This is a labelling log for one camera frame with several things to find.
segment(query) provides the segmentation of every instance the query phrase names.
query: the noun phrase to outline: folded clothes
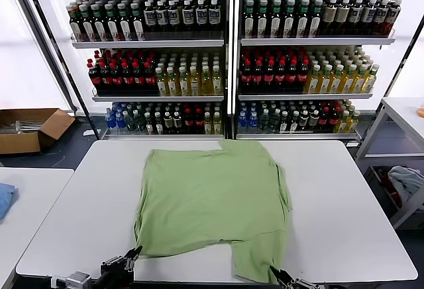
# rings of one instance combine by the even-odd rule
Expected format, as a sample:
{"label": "folded clothes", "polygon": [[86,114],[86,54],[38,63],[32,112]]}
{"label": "folded clothes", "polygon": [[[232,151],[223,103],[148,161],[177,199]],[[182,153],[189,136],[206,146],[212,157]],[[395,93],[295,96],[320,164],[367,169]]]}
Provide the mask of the folded clothes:
{"label": "folded clothes", "polygon": [[413,168],[394,166],[389,171],[388,177],[399,194],[402,205],[424,186],[424,176],[421,175],[419,170],[414,170]]}
{"label": "folded clothes", "polygon": [[6,216],[7,211],[12,205],[15,191],[16,189],[14,186],[0,183],[0,219]]}

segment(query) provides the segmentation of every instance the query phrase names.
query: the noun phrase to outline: open cardboard box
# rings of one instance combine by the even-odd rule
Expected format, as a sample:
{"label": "open cardboard box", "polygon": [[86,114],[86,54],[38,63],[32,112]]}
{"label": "open cardboard box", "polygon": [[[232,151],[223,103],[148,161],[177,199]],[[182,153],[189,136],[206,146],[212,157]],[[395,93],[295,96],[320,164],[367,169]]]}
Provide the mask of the open cardboard box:
{"label": "open cardboard box", "polygon": [[20,121],[44,122],[31,133],[0,134],[0,154],[40,152],[52,146],[75,121],[57,108],[0,110],[0,127]]}

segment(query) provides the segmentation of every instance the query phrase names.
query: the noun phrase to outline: white table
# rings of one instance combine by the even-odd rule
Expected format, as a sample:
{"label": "white table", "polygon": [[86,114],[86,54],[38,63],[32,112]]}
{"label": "white table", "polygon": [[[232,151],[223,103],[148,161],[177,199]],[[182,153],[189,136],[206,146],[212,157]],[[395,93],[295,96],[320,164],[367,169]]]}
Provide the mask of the white table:
{"label": "white table", "polygon": [[15,202],[0,220],[0,288],[11,285],[15,266],[74,170],[0,168],[0,183],[14,185]]}
{"label": "white table", "polygon": [[[411,280],[417,271],[339,141],[261,141],[286,171],[293,202],[284,268],[316,283]],[[99,277],[102,261],[134,247],[143,166],[152,148],[219,148],[217,141],[97,141],[17,266],[22,275]],[[241,282],[231,248],[136,262],[136,280]]]}
{"label": "white table", "polygon": [[[417,114],[417,109],[424,103],[424,98],[396,98],[384,97],[382,99],[383,108],[377,115],[376,120],[372,124],[366,135],[364,142],[361,144],[356,153],[355,160],[357,163],[362,162],[365,158],[375,162],[391,162],[395,160],[397,164],[402,164],[404,160],[424,159],[423,153],[408,154],[367,154],[370,150],[372,142],[378,135],[378,127],[384,124],[388,118],[392,119],[405,132],[416,146],[424,152],[424,118]],[[424,188],[418,190],[407,203],[403,204],[401,209],[390,218],[394,228],[398,228],[409,216],[411,216],[421,204],[424,203]]]}

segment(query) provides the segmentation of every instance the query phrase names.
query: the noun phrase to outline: blue cloth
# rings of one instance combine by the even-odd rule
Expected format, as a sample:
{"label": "blue cloth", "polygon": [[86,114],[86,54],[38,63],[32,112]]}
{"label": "blue cloth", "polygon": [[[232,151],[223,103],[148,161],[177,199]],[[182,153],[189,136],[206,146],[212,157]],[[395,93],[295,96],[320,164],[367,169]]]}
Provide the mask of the blue cloth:
{"label": "blue cloth", "polygon": [[0,183],[0,219],[6,216],[7,211],[11,207],[15,191],[16,189],[13,185]]}

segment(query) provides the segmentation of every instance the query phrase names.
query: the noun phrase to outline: display shelf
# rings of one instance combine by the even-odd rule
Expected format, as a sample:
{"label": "display shelf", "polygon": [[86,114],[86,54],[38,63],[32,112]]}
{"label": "display shelf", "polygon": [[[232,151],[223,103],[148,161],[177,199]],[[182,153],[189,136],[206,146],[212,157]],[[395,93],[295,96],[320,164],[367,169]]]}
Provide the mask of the display shelf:
{"label": "display shelf", "polygon": [[284,45],[390,45],[395,41],[394,30],[388,37],[317,37],[317,38],[242,38],[242,46],[284,46]]}
{"label": "display shelf", "polygon": [[219,102],[224,100],[223,95],[200,95],[200,96],[191,96],[191,97],[125,97],[125,96],[107,96],[107,97],[99,97],[98,95],[94,95],[92,97],[95,102],[128,102],[128,101],[141,101],[141,102]]}
{"label": "display shelf", "polygon": [[178,140],[178,141],[191,141],[191,140],[221,140],[223,135],[105,135],[106,140]]}
{"label": "display shelf", "polygon": [[72,46],[82,48],[168,48],[168,47],[221,47],[223,39],[199,39],[199,40],[141,40],[120,42],[75,42]]}
{"label": "display shelf", "polygon": [[238,99],[241,101],[249,100],[339,100],[339,99],[368,99],[372,97],[372,91],[370,93],[335,93],[335,94],[272,94],[272,95],[238,95]]}
{"label": "display shelf", "polygon": [[360,140],[358,133],[241,133],[237,139],[243,140]]}

